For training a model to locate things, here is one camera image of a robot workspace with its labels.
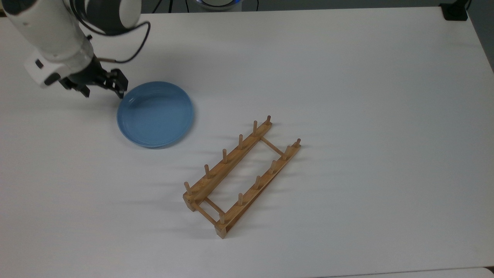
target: black cable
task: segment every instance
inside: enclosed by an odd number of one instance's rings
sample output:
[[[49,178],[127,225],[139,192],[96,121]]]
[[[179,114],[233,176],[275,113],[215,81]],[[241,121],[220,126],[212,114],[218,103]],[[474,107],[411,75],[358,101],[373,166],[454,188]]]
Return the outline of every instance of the black cable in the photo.
[[[148,30],[146,31],[146,35],[144,36],[144,39],[142,40],[142,43],[139,46],[139,48],[137,49],[137,51],[129,59],[123,60],[123,61],[115,60],[115,63],[125,64],[127,62],[130,62],[130,61],[134,60],[134,58],[139,54],[139,52],[141,52],[141,49],[144,47],[144,44],[146,43],[146,40],[148,39],[149,31],[151,31],[151,23],[149,21],[144,21],[143,23],[136,26],[137,28],[139,28],[140,26],[143,26],[144,24],[148,25]]]
[[[170,0],[170,4],[168,5],[168,13],[171,13],[172,6],[173,6],[173,0]]]
[[[160,4],[161,4],[161,1],[162,1],[162,0],[159,0],[159,1],[158,1],[158,4],[156,4],[156,7],[155,7],[155,9],[153,10],[153,12],[152,12],[152,13],[155,13],[155,11],[158,9],[158,7],[159,7],[159,6],[160,6]]]
[[[127,33],[130,33],[132,31],[134,31],[135,29],[138,29],[140,28],[141,26],[144,26],[144,25],[148,25],[148,30],[146,31],[146,35],[144,36],[144,39],[142,40],[142,43],[141,45],[139,46],[139,48],[137,49],[137,51],[134,53],[134,55],[132,55],[129,59],[127,60],[122,60],[122,61],[119,61],[119,60],[112,60],[111,62],[113,63],[117,63],[117,64],[124,64],[124,63],[127,63],[127,62],[130,62],[132,61],[138,54],[139,52],[141,51],[141,49],[144,47],[144,44],[146,43],[146,40],[148,39],[148,35],[149,35],[149,31],[151,31],[151,23],[149,21],[144,21],[126,31],[123,31],[121,33],[115,33],[115,34],[106,34],[106,33],[103,33],[103,32],[99,32],[99,31],[96,31],[94,30],[92,27],[90,27],[87,23],[84,22],[84,20],[82,20],[81,18],[81,15],[79,14],[79,11],[77,11],[76,7],[74,6],[74,1],[75,0],[70,0],[70,9],[72,10],[72,13],[74,14],[74,16],[77,18],[77,20],[79,22],[81,22],[82,25],[84,25],[84,27],[88,28],[90,31],[98,34],[98,35],[102,35],[102,36],[106,36],[106,37],[116,37],[116,36],[120,36],[120,35],[123,35],[123,34],[127,34]]]

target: white table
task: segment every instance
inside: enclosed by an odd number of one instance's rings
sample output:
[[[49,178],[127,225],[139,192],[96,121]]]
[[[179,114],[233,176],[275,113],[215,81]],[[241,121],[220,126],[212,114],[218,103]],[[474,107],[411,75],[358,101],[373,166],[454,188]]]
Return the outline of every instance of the white table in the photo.
[[[469,268],[357,275],[345,276],[345,278],[494,278],[494,274],[485,268]]]
[[[494,75],[470,21],[389,8],[145,15],[121,69],[196,120],[173,147],[127,141],[119,100],[39,89],[0,20],[2,278],[321,277],[494,265]],[[143,30],[95,37],[124,58]],[[226,239],[182,200],[254,120],[303,149]],[[211,197],[230,207],[276,154],[258,145]]]

